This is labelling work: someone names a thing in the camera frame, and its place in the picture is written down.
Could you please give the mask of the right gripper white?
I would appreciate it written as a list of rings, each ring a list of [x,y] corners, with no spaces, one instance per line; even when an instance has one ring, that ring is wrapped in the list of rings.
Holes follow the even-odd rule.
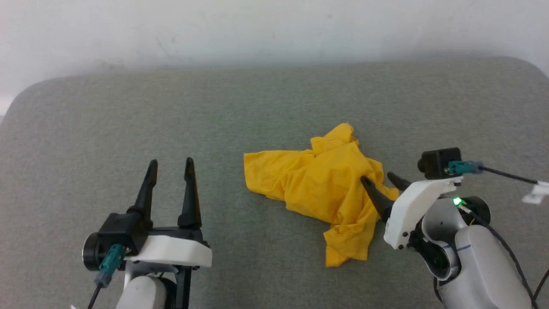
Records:
[[[393,172],[388,172],[388,180],[394,187],[383,181],[375,182],[368,176],[361,176],[372,205],[382,222],[386,222],[383,239],[394,250],[405,247],[408,237],[417,223],[427,213],[440,195],[456,190],[457,177],[440,180],[422,180],[410,182]]]

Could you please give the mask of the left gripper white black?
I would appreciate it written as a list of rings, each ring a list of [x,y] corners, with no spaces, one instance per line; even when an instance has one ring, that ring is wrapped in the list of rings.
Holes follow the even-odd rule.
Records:
[[[141,216],[145,228],[152,228],[152,193],[157,183],[158,161],[151,160],[139,193],[127,214]],[[184,203],[177,219],[179,228],[201,228],[202,217],[195,165],[186,159]],[[202,241],[200,230],[191,231],[190,239],[151,235],[140,253],[128,258],[129,309],[187,309],[190,305],[192,272],[212,266],[213,253]]]

